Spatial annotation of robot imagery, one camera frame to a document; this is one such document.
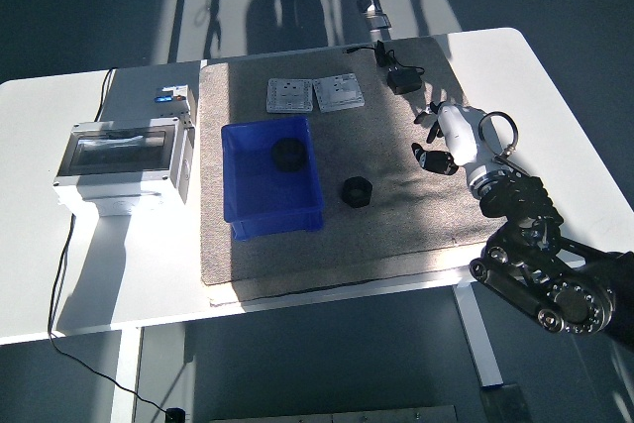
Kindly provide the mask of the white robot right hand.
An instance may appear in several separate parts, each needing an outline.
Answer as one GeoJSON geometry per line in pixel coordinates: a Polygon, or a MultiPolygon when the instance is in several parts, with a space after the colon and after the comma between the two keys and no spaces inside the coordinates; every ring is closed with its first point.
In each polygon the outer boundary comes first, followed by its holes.
{"type": "Polygon", "coordinates": [[[447,151],[426,151],[421,145],[413,143],[415,159],[422,169],[442,175],[453,175],[461,167],[465,171],[468,188],[476,195],[476,189],[484,178],[500,170],[500,165],[493,163],[492,153],[477,132],[485,113],[450,102],[431,104],[429,108],[436,115],[436,120],[426,143],[430,145],[436,138],[442,138],[447,151]]]}

